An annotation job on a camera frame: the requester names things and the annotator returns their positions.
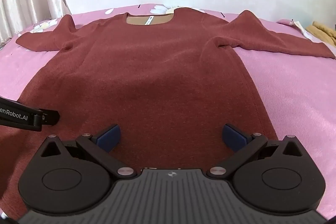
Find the dark red knit sweater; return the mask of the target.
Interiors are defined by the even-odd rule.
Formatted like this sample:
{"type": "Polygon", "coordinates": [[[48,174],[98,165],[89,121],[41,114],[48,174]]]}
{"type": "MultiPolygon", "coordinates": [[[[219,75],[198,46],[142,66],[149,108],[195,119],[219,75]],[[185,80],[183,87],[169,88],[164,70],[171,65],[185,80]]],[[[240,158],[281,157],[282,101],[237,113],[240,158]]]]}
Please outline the dark red knit sweater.
{"type": "Polygon", "coordinates": [[[276,137],[236,48],[332,61],[322,43],[267,30],[250,11],[226,22],[176,9],[165,23],[134,25],[129,14],[77,28],[70,15],[53,31],[25,33],[17,44],[55,56],[27,84],[19,102],[57,110],[59,122],[32,132],[1,127],[1,209],[25,212],[18,180],[44,139],[72,139],[111,124],[121,128],[113,155],[134,169],[208,169],[229,152],[226,123],[276,137]]]}

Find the white neck label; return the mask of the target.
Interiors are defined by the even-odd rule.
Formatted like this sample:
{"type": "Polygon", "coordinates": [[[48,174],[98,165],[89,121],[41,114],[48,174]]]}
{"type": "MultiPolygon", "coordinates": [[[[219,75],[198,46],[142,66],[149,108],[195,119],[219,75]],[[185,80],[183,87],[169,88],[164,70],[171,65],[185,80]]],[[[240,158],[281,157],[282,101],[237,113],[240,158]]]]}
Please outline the white neck label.
{"type": "Polygon", "coordinates": [[[153,19],[154,19],[154,16],[149,16],[149,18],[148,18],[147,21],[145,22],[145,25],[146,25],[146,26],[150,25],[153,19]]]}

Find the mustard yellow folded garment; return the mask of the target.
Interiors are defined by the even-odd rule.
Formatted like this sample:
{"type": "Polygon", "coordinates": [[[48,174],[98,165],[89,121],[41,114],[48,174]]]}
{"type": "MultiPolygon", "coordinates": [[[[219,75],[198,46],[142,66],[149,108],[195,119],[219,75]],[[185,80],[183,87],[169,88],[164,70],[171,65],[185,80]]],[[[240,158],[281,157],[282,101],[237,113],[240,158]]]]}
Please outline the mustard yellow folded garment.
{"type": "Polygon", "coordinates": [[[335,30],[317,21],[313,21],[311,25],[307,26],[306,30],[316,38],[335,47],[335,30]]]}

